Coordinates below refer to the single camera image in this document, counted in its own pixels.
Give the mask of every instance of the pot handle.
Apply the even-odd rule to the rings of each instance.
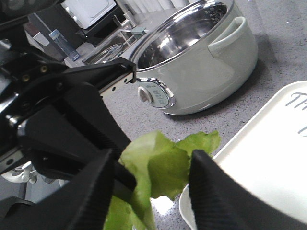
[[[230,25],[208,45],[208,49],[214,58],[218,58],[225,49],[234,43],[244,32],[249,30],[245,17],[236,17]]]

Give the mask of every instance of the control panel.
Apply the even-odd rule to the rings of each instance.
[[[138,96],[142,102],[148,102],[156,108],[169,108],[175,103],[172,92],[158,79],[137,79]]]

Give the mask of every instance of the sink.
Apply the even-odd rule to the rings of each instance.
[[[98,45],[84,60],[86,65],[114,60],[125,52],[137,39],[131,29],[118,29]]]

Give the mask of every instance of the pot control knob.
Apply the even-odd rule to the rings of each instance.
[[[145,101],[148,101],[149,103],[153,102],[153,97],[150,94],[150,92],[148,92],[148,90],[142,86],[138,87],[138,96],[142,102]]]

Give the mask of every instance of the screw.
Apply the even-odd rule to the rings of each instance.
[[[127,70],[128,69],[128,67],[127,66],[125,66],[125,65],[120,65],[120,67],[122,67],[124,70]]]
[[[27,82],[30,80],[30,75],[29,74],[25,74],[22,76],[23,82]]]
[[[10,165],[10,164],[12,164],[14,162],[14,159],[9,159],[7,162],[6,162],[6,164],[7,165]]]
[[[9,125],[10,127],[14,127],[18,121],[20,120],[20,116],[10,116],[10,115],[6,115],[6,119],[9,120]]]
[[[4,38],[4,39],[0,40],[0,50],[1,51],[7,51],[11,48],[11,46],[12,45],[11,45],[9,39]]]
[[[28,110],[30,107],[30,103],[29,102],[23,102],[21,105],[21,109],[23,110]]]
[[[62,82],[58,82],[56,85],[56,90],[57,91],[61,91],[63,89],[63,83]]]
[[[46,73],[48,71],[48,66],[41,66],[40,72],[41,73]]]

